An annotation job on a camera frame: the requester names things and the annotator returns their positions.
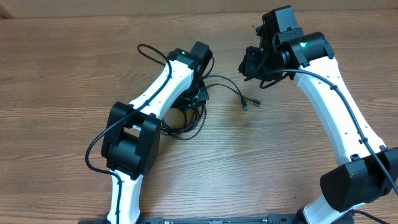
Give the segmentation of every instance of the black end effector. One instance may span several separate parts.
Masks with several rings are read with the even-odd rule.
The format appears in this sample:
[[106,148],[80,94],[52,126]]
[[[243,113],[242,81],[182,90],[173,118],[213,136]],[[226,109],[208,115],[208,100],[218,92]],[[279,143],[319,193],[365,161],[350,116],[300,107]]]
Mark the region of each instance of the black end effector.
[[[398,177],[398,147],[376,155],[395,182]],[[391,183],[372,156],[351,156],[352,162],[341,165],[321,177],[321,189],[326,201],[336,211],[343,212],[360,203],[370,203],[391,191]]]
[[180,110],[194,109],[204,106],[209,99],[204,82],[202,81],[203,72],[209,64],[213,52],[209,46],[201,42],[196,42],[191,51],[186,52],[175,49],[169,54],[170,60],[178,60],[186,63],[195,73],[192,84],[185,90],[173,103],[172,108]]
[[[115,103],[106,127],[133,111],[133,105]],[[141,174],[147,174],[152,168],[159,151],[160,139],[160,120],[154,114],[136,114],[106,133],[101,148],[101,155],[106,158],[106,167],[120,170],[130,175],[132,180],[136,180]],[[124,132],[124,128],[132,128],[133,125],[141,128],[139,137]]]
[[324,56],[334,57],[334,51],[320,32],[304,35],[297,24],[291,6],[274,9],[262,17],[262,25],[256,34],[261,37],[259,47],[248,47],[239,72],[245,81],[252,78],[264,82],[280,80],[282,73],[269,74],[267,71],[306,67],[309,61]]

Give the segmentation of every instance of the wood grain surface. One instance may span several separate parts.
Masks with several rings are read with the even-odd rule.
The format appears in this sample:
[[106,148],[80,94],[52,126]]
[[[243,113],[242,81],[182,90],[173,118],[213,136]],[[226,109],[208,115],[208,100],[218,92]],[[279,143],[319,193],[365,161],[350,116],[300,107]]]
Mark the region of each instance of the wood grain surface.
[[0,0],[7,18],[127,16],[295,10],[396,9],[397,0]]
[[[0,223],[76,223],[109,210],[111,178],[90,171],[84,153],[112,105],[130,102],[160,73],[137,53],[140,43],[168,52],[204,42],[216,59],[213,74],[264,102],[243,112],[234,93],[209,89],[202,132],[191,141],[161,137],[142,186],[144,216],[259,217],[314,201],[320,176],[336,167],[314,109],[292,81],[261,90],[238,73],[246,47],[259,43],[262,15],[1,20]],[[387,146],[398,146],[398,11],[296,16],[306,34],[326,35],[364,117]],[[99,147],[91,160],[105,168]],[[362,209],[398,223],[393,193]]]

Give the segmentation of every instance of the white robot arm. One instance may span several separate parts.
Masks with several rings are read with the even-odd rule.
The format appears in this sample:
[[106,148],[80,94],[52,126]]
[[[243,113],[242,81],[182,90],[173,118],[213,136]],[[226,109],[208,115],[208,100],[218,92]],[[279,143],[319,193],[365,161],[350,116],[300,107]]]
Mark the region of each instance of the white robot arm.
[[[369,139],[372,149],[375,149],[376,153],[380,152],[380,146],[384,146],[384,142],[370,128],[356,106],[341,77],[336,58],[322,57],[310,61],[309,66],[305,68],[301,66],[299,69],[316,73],[338,86],[352,108],[358,123],[363,128],[365,136]],[[365,145],[358,141],[360,136],[346,106],[337,93],[331,91],[328,84],[310,75],[296,73],[294,80],[315,108],[333,147],[337,165],[341,166],[351,162],[352,155],[355,154],[360,158],[370,156]],[[349,209],[358,208],[361,205],[363,203]],[[338,212],[332,209],[323,194],[304,208],[304,215],[308,224],[331,223],[346,212]]]
[[[155,114],[156,118],[161,120],[166,112],[169,110],[174,101],[187,89],[190,88],[194,71],[188,68],[186,63],[180,62],[178,60],[170,61],[172,66],[172,77],[167,82],[163,90],[140,112],[150,115]],[[155,82],[138,98],[132,100],[130,105],[134,105],[134,109],[137,109],[140,105],[151,97],[166,81],[169,75],[169,67],[166,65],[163,72],[155,80]],[[132,180],[130,175],[123,173],[120,170],[114,170],[111,172],[117,173],[123,181],[121,199],[120,199],[120,209],[119,224],[133,224],[137,222],[140,210],[139,210],[139,194],[141,191],[141,184],[143,175],[141,174],[136,180]],[[116,223],[116,205],[118,200],[118,180],[112,176],[112,203],[111,210],[107,216],[107,220],[110,223]]]

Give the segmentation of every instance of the wire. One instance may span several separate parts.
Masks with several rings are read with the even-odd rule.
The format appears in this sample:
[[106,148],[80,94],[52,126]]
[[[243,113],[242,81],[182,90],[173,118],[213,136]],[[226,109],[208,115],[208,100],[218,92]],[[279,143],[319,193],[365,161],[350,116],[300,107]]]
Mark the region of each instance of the wire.
[[224,78],[225,80],[230,81],[235,86],[236,90],[239,93],[239,96],[241,97],[241,103],[242,103],[243,110],[244,111],[248,110],[248,104],[246,103],[246,100],[244,99],[244,97],[243,97],[243,95],[241,93],[241,90],[238,88],[238,86],[235,84],[234,81],[232,81],[230,78],[224,77],[222,75],[208,75],[206,78],[211,78],[211,77]]
[[[161,62],[159,60],[156,60],[156,59],[154,59],[151,56],[148,56],[143,51],[141,51],[139,48],[138,48],[138,52],[141,55],[143,55],[144,57],[148,58],[149,60],[151,60],[151,61],[153,61],[155,63],[158,63],[160,65],[165,66],[165,64],[163,62]],[[204,76],[202,76],[202,78],[201,78],[202,80],[204,80],[205,78],[208,78],[210,73],[211,73],[211,71],[213,71],[214,64],[215,64],[214,56],[211,56],[211,59],[212,59],[211,68],[209,69],[209,71]],[[160,123],[160,133],[163,134],[163,135],[166,135],[166,136],[171,136],[171,137],[173,137],[175,139],[178,139],[178,140],[183,140],[183,141],[190,140],[190,139],[193,139],[194,137],[196,137],[199,134],[199,132],[200,132],[201,128],[203,127],[203,125],[204,125],[205,117],[203,118],[203,123],[202,123],[201,127],[199,128],[199,130],[193,136],[191,136],[189,138],[181,138],[181,137],[179,137],[177,135],[178,134],[182,134],[182,133],[187,133],[187,132],[195,129],[197,127],[198,123],[199,123],[199,120],[202,117],[203,112],[205,112],[205,115],[206,115],[206,108],[202,107],[202,111],[201,112],[199,112],[198,108],[193,109],[192,116],[195,117],[195,119],[193,119],[193,117],[192,117],[191,121],[190,121],[190,124],[188,126],[187,126],[187,116],[186,116],[185,112],[186,111],[182,111],[182,114],[184,115],[184,125],[183,125],[182,128],[171,128],[166,123],[166,121],[163,118],[161,123]]]
[[211,64],[211,68],[209,69],[209,71],[206,73],[206,75],[202,76],[202,80],[204,80],[205,78],[209,77],[211,71],[213,71],[214,68],[214,63],[215,63],[215,59],[214,56],[211,56],[211,60],[213,61],[213,63]]
[[335,220],[334,222],[332,222],[332,224],[338,223],[340,220],[343,220],[343,219],[346,218],[348,215],[355,214],[355,213],[364,215],[364,216],[366,216],[366,217],[368,217],[368,218],[370,218],[370,219],[372,219],[372,220],[374,220],[375,222],[378,222],[378,223],[389,224],[388,222],[385,222],[385,221],[381,220],[380,218],[374,217],[374,216],[371,215],[371,214],[368,214],[368,213],[363,212],[363,211],[360,211],[360,210],[355,210],[355,209],[349,210],[349,211],[346,212],[344,215],[342,215],[341,217],[339,217],[337,220]]
[[276,52],[276,45],[275,45],[275,41],[276,41],[276,36],[280,34],[280,32],[276,32],[274,34],[274,36],[272,37],[272,49],[274,50],[274,52]]
[[260,83],[260,88],[262,88],[262,89],[269,88],[269,87],[275,85],[276,83],[279,83],[280,81],[284,80],[284,79],[285,79],[286,77],[288,77],[288,76],[289,76],[288,74],[285,74],[281,79],[275,80],[275,81],[273,81],[272,83],[267,84],[267,85],[265,85],[265,86],[263,86],[263,84],[264,84],[264,82],[265,82],[265,81],[263,80],[263,81],[261,81],[261,83]]
[[[178,136],[178,134],[186,133],[186,132],[189,132],[189,131],[195,129],[198,126],[199,120],[201,119],[203,114],[204,114],[204,116],[203,116],[203,121],[201,123],[201,126],[199,127],[198,131],[193,136],[191,136],[189,138],[181,138],[180,136]],[[163,119],[162,123],[161,123],[162,127],[160,128],[160,131],[161,131],[161,133],[163,135],[172,136],[173,138],[178,139],[178,140],[182,140],[182,141],[188,141],[188,140],[193,139],[194,137],[196,137],[199,134],[199,132],[201,131],[203,125],[205,125],[206,116],[207,116],[206,106],[202,106],[201,107],[201,112],[199,112],[198,108],[195,108],[193,110],[191,123],[188,126],[185,126],[185,124],[184,124],[184,127],[181,128],[181,129],[171,128],[169,125],[167,125],[167,123]]]
[[[210,87],[213,87],[213,86],[223,86],[223,87],[225,87],[225,88],[229,88],[229,89],[230,89],[231,91],[233,91],[234,93],[239,94],[238,91],[232,89],[232,88],[229,87],[228,85],[224,85],[224,84],[220,84],[220,83],[212,83],[212,84],[206,86],[206,89],[209,89]],[[253,103],[257,104],[257,105],[261,105],[261,104],[262,104],[262,102],[259,101],[259,100],[250,99],[250,98],[248,98],[248,97],[246,97],[246,96],[244,96],[244,95],[242,95],[242,96],[243,96],[243,98],[244,98],[245,100],[248,100],[248,101],[250,101],[250,102],[253,102]]]
[[351,119],[353,120],[353,123],[358,131],[359,136],[361,137],[361,141],[362,143],[366,146],[366,149],[370,152],[370,154],[373,156],[374,160],[376,161],[376,163],[378,164],[378,166],[381,168],[382,172],[384,173],[384,175],[386,176],[386,178],[388,179],[388,181],[390,182],[392,188],[394,189],[394,191],[396,192],[396,194],[398,195],[398,187],[396,185],[396,183],[394,182],[394,180],[392,179],[392,177],[390,176],[390,174],[388,173],[387,169],[384,167],[383,163],[380,161],[380,159],[378,158],[378,156],[376,155],[376,153],[373,151],[373,149],[371,148],[371,146],[368,143],[368,139],[365,137],[365,135],[362,132],[361,127],[359,126],[359,123],[354,115],[353,110],[351,109],[347,99],[345,98],[344,94],[342,94],[342,92],[338,89],[337,85],[334,85],[331,81],[327,80],[326,78],[313,73],[313,72],[309,72],[306,70],[298,70],[298,69],[280,69],[280,70],[273,70],[273,71],[267,71],[263,74],[272,74],[272,73],[281,73],[281,72],[297,72],[297,73],[302,73],[302,74],[306,74],[306,75],[310,75],[312,77],[315,77],[323,82],[325,82],[326,84],[328,84],[330,86],[331,90],[335,90],[337,95],[339,95],[339,97],[341,98],[341,100],[343,101],[344,105],[347,108],[347,111],[349,113],[349,115],[351,116]]
[[265,64],[267,58],[268,58],[269,52],[266,53],[266,56],[264,56],[264,58],[262,59],[262,61],[260,62],[259,66],[256,68],[255,72],[258,72],[260,70],[260,68]]
[[114,172],[110,172],[108,170],[103,170],[103,169],[99,169],[99,168],[95,168],[91,165],[90,160],[89,160],[89,156],[90,156],[90,152],[92,150],[92,148],[94,147],[94,145],[109,131],[111,131],[115,126],[118,126],[121,123],[124,123],[125,121],[127,121],[129,118],[132,118],[133,115],[135,115],[138,111],[140,111],[141,109],[143,109],[144,107],[146,107],[162,90],[163,88],[166,86],[167,82],[169,82],[169,80],[172,77],[172,65],[169,62],[169,60],[167,59],[167,57],[160,52],[159,50],[155,49],[154,47],[150,46],[150,45],[146,45],[146,44],[139,44],[137,46],[137,50],[142,54],[142,55],[146,55],[144,53],[141,52],[140,47],[146,47],[148,49],[153,50],[154,52],[158,53],[160,56],[162,56],[166,62],[167,65],[169,66],[169,74],[167,75],[166,80],[164,81],[164,83],[162,84],[162,86],[160,86],[160,88],[148,99],[146,100],[140,107],[138,107],[137,109],[135,109],[132,113],[129,113],[125,116],[123,116],[119,121],[115,122],[114,124],[112,124],[111,126],[107,127],[104,131],[101,132],[101,134],[99,134],[97,137],[94,138],[94,140],[90,143],[90,145],[87,148],[86,151],[86,155],[85,155],[85,161],[86,161],[86,165],[88,166],[88,168],[90,168],[91,170],[95,171],[95,172],[99,172],[102,174],[109,174],[114,176],[115,178],[117,178],[118,180],[118,185],[119,185],[119,192],[118,192],[118,199],[116,202],[116,224],[119,224],[119,213],[120,213],[120,198],[121,198],[121,191],[122,191],[122,180],[120,178],[119,175],[117,175]]

